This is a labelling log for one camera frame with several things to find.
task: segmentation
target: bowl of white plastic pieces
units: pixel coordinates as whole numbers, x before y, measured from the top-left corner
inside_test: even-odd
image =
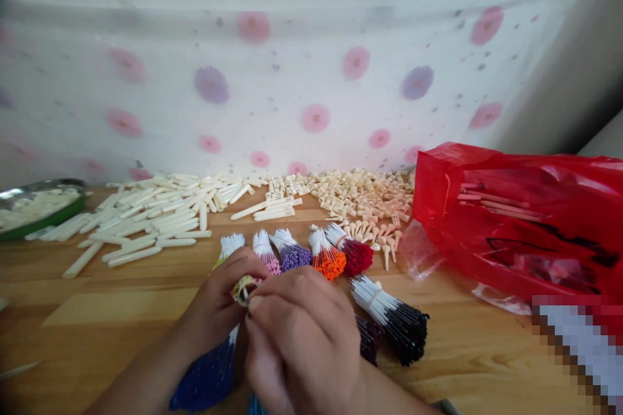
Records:
[[[0,193],[0,241],[16,240],[56,226],[84,209],[86,183],[77,178],[44,180]]]

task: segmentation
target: pixelated area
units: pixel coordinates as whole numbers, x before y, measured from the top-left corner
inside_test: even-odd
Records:
[[[550,362],[599,413],[623,413],[623,306],[603,296],[535,296],[533,325]]]

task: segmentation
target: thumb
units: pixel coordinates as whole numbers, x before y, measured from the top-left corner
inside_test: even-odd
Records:
[[[249,314],[245,323],[249,332],[247,379],[251,387],[268,413],[293,414],[279,352]]]

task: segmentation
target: orange stick bundle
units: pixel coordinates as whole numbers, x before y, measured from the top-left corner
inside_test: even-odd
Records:
[[[329,243],[324,234],[324,229],[313,231],[309,240],[313,254],[311,265],[314,269],[321,272],[329,281],[344,272],[346,255]]]

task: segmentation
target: red stick bundle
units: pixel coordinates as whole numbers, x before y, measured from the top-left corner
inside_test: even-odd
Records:
[[[326,238],[346,255],[344,272],[349,277],[361,274],[372,265],[374,250],[353,239],[337,224],[333,223],[327,227]]]

